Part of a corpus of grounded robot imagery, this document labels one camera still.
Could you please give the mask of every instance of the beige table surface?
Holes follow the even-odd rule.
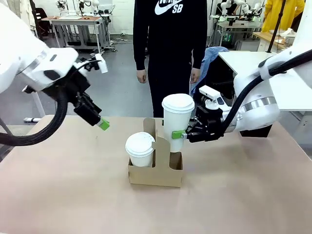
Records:
[[[280,124],[268,138],[186,143],[178,189],[131,185],[124,143],[143,119],[108,119],[104,132],[68,116],[50,139],[13,149],[0,163],[0,232],[312,232],[312,163]]]

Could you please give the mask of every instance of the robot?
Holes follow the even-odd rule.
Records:
[[[90,13],[83,13],[82,10],[84,9],[84,6],[90,6],[91,12]],[[86,16],[94,16],[94,12],[98,11],[99,1],[98,0],[79,0],[79,9],[81,11],[81,15]]]
[[[238,6],[242,6],[243,12],[248,12],[250,10],[250,6],[244,0],[227,0],[226,2],[221,3],[222,15],[226,16],[228,13],[227,8],[231,7],[232,4],[237,4]]]
[[[243,15],[248,19],[252,20],[253,17],[258,17],[262,13],[262,9],[264,8],[264,0],[257,2],[254,5],[254,8],[251,7],[244,0],[227,0],[226,2],[221,3],[222,15],[227,15],[227,8],[231,7],[232,4],[237,4],[238,6],[242,6]]]
[[[11,146],[37,144],[51,136],[63,122],[68,103],[74,111],[90,125],[102,129],[108,127],[99,113],[101,109],[85,93],[90,87],[87,73],[91,69],[107,72],[105,60],[100,54],[93,54],[83,63],[76,63],[78,53],[73,48],[49,48],[36,38],[28,26],[3,4],[0,12],[10,24],[0,23],[1,32],[12,37],[1,37],[0,45],[0,93],[6,90],[14,77],[22,79],[27,86],[26,93],[42,91],[57,104],[57,111],[40,132],[30,136],[9,136],[0,134],[0,143]]]
[[[7,7],[0,4],[0,11],[2,16],[14,25],[12,31],[11,24],[0,24],[4,35],[12,35],[0,38],[0,93],[6,90],[16,77],[27,84],[27,93],[42,91],[58,103],[54,118],[40,132],[29,136],[0,133],[0,143],[26,146],[46,140],[62,124],[68,102],[74,105],[74,111],[87,123],[105,130],[109,124],[99,115],[101,109],[85,93],[90,86],[86,78],[88,71],[94,68],[102,73],[107,72],[105,60],[101,55],[91,55],[90,60],[78,64],[78,53],[74,49],[47,47],[44,42],[34,37],[28,26]],[[292,68],[312,88],[310,43],[296,44],[261,62],[256,69],[238,74],[234,79],[237,99],[232,107],[225,104],[219,92],[208,86],[202,87],[201,93],[209,99],[198,106],[196,117],[191,119],[188,129],[179,136],[175,134],[176,138],[186,138],[190,142],[211,141],[219,139],[227,132],[253,130],[271,125],[278,118],[279,108],[269,79]]]
[[[66,0],[57,0],[56,5],[58,6],[58,9],[62,12],[65,10],[65,7],[67,6]]]

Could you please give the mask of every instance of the large cup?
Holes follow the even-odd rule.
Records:
[[[187,94],[172,94],[164,98],[162,107],[164,108],[164,134],[170,142],[170,152],[179,152],[184,139],[172,139],[172,132],[187,129],[195,103]]]
[[[153,163],[152,142],[155,139],[149,133],[135,133],[126,141],[126,151],[131,162],[137,167],[151,167]]]

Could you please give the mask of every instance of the yellow jacket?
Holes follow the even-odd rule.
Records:
[[[268,0],[265,4],[265,21],[262,26],[262,32],[274,30],[277,23],[278,14],[281,11],[282,1],[283,0]],[[304,4],[304,0],[286,0],[283,17],[280,24],[281,30],[287,30],[291,27],[293,18],[303,12]]]

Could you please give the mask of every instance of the blue jacket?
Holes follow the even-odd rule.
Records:
[[[198,83],[200,83],[205,78],[205,76],[208,72],[210,63],[216,59],[216,57],[218,56],[218,53],[219,52],[228,52],[228,51],[229,50],[227,48],[224,48],[222,46],[208,47],[205,50],[205,57],[201,62],[199,80],[197,83],[191,84],[191,91],[190,91],[191,96],[194,95],[194,93],[196,91],[196,86],[198,85]]]

